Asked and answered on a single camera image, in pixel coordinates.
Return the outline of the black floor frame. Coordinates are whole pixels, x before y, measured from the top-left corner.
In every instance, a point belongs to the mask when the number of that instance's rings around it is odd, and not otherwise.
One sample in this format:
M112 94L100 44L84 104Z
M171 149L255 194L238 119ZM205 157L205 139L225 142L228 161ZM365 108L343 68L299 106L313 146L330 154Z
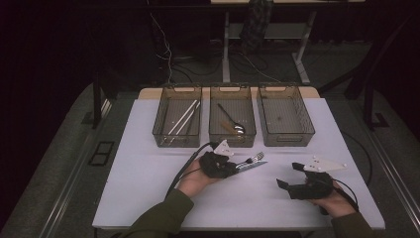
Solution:
M93 167L104 167L108 163L113 147L113 141L99 142L95 148L93 155L88 161L88 165Z

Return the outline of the transparent brown plastic bin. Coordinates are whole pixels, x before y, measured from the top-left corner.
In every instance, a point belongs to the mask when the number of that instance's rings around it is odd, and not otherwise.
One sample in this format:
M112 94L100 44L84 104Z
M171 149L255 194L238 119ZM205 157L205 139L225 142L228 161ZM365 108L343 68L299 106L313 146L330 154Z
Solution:
M267 147L306 147L315 134L297 85L261 83L257 102Z
M190 104L197 99L200 102L200 114L197 131L194 135L187 135L188 124L176 137L171 145L161 142L167 133L181 117ZM157 116L153 128L153 135L160 148L198 148L201 130L201 102L202 87L199 84L170 84L163 88L160 95Z
M217 106L220 103L231 117L245 127L245 134L232 135L220 122L228 121ZM211 141L226 140L233 148L251 148L257 134L251 88L247 85L214 85L210 87L209 137Z

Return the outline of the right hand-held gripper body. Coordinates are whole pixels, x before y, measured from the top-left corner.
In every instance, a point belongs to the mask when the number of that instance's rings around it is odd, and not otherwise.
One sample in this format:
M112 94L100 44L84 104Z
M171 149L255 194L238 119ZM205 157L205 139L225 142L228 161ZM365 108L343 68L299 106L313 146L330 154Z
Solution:
M313 157L303 164L306 180L304 184L290 185L288 192L291 199L320 199L330 195L333 191L333 181L329 172L347 168L346 164Z

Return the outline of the small wooden spoon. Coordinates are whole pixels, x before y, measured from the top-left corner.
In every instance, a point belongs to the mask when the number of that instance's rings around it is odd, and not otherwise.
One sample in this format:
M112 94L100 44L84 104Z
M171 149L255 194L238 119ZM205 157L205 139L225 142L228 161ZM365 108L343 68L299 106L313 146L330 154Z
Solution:
M238 135L239 134L239 132L228 121L221 121L220 124L230 134L232 134L232 135Z

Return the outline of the white metal desk frame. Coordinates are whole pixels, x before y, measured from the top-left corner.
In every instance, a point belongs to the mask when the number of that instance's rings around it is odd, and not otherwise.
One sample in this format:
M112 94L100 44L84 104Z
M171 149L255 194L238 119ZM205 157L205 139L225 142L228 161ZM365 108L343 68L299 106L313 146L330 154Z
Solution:
M299 48L292 53L292 59L295 65L299 79L304 84L309 84L310 79L307 75L302 58L306 45L311 34L314 21L317 15L317 7L343 7L356 4L363 4L366 0L272 0L275 7L285 9L286 7L308 7L309 15L305 22L302 23L273 23L267 29L267 37L269 39L282 40L299 40ZM222 75L223 81L231 80L230 61L229 61L229 41L237 39L240 33L241 24L230 23L231 10L224 10L224 38L223 38L223 55L222 55Z

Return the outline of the metal spoon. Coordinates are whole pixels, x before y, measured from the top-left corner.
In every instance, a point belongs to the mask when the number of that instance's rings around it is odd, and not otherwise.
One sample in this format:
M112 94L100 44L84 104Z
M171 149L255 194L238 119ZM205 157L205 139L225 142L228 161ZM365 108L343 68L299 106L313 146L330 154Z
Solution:
M246 133L245 127L243 125L241 125L240 123L237 123L220 103L218 103L217 106L227 116L230 124L232 125L233 129L236 131L237 134L245 134Z

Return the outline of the person's right hand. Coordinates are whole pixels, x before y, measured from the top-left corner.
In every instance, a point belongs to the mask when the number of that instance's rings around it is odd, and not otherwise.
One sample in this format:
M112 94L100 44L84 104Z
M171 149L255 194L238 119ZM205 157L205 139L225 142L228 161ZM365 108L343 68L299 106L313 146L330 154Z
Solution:
M333 218L339 218L356 212L349 202L336 191L333 191L324 198L310 199L310 202L324 208Z

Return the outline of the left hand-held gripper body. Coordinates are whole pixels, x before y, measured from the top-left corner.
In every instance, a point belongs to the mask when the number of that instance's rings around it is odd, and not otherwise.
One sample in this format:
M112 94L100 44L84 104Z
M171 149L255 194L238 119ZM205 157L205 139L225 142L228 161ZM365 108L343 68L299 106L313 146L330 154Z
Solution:
M226 179L238 172L237 165L230 162L234 155L226 140L216 143L212 152L205 152L199 159L203 173L211 179Z

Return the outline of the metal floor rail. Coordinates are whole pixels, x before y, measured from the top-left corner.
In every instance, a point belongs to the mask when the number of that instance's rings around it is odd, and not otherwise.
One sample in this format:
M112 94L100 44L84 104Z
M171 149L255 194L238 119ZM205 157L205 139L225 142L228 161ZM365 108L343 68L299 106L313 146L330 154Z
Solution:
M371 131L363 121L362 107L350 103L362 140L372 161L368 187L385 219L386 232L398 238L420 238L420 142L385 102L381 113L386 128Z
M80 180L80 175L83 173L83 170L89 161L91 150L95 147L98 134L103 127L103 120L106 119L111 108L112 103L108 99L105 99L103 102L94 103L92 115L88 117L88 134L84 139L82 146L78 149L75 164L53 204L52 211L43 226L39 238L53 238L68 204L75 193L77 184Z

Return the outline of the black metal stand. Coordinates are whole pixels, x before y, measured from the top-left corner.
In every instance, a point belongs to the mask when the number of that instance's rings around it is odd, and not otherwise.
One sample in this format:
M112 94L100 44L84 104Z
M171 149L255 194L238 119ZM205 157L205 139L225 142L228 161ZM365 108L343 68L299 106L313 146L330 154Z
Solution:
M99 73L95 72L93 74L93 124L92 128L96 129L99 125L102 113L101 113L101 104L102 104L102 97L101 97L101 87L100 87L100 80L99 80Z
M365 88L365 100L364 100L364 122L367 127L373 131L375 128L386 128L389 126L385 118L381 113L373 111L373 100L374 100L374 88L371 84L368 84Z

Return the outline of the person's left hand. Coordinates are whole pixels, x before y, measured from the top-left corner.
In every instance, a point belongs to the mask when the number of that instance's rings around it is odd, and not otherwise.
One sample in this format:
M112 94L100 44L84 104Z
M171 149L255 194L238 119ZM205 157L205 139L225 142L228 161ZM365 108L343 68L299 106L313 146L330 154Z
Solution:
M188 197L194 197L205 189L207 185L219 181L218 178L207 177L200 169L198 161L193 161L180 179L177 189Z

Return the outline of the dark patterned hanging cloth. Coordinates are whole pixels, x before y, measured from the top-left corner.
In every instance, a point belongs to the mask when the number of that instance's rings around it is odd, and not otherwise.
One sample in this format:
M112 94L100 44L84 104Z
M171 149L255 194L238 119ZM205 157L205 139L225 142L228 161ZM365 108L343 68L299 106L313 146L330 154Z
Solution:
M273 5L273 0L249 1L248 17L240 33L242 49L245 53L254 52L263 43Z

